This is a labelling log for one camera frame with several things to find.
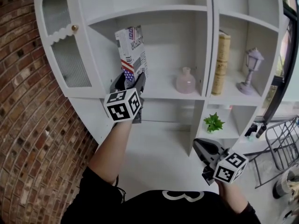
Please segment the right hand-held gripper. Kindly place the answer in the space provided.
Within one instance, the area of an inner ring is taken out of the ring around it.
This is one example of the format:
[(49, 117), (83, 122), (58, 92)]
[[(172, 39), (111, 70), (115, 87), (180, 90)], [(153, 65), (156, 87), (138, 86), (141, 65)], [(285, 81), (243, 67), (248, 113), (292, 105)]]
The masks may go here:
[(202, 176), (211, 185), (218, 180), (232, 184), (244, 171), (248, 158), (231, 148), (225, 149), (215, 140), (196, 138), (193, 148), (199, 159), (206, 164)]

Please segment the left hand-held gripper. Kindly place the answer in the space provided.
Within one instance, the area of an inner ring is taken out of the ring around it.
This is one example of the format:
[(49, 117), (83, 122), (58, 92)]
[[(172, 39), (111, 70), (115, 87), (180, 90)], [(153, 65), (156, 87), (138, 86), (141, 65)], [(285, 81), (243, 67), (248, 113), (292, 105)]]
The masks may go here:
[(146, 82), (145, 73), (141, 73), (133, 88), (126, 89), (126, 79), (121, 73), (111, 84), (110, 93), (105, 96), (104, 108), (108, 117), (119, 123), (131, 120), (133, 124), (142, 122), (142, 108), (144, 99), (141, 94)]

